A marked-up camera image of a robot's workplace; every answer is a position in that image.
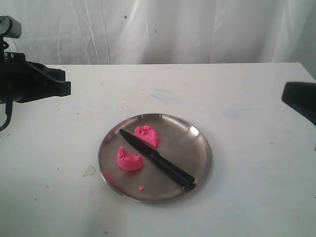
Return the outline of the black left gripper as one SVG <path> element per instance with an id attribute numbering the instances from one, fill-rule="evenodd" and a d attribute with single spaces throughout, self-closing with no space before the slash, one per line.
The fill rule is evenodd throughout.
<path id="1" fill-rule="evenodd" d="M 14 102 L 26 103 L 53 96 L 71 95 L 66 72 L 27 61 L 23 53 L 0 54 L 0 102 L 9 96 Z"/>

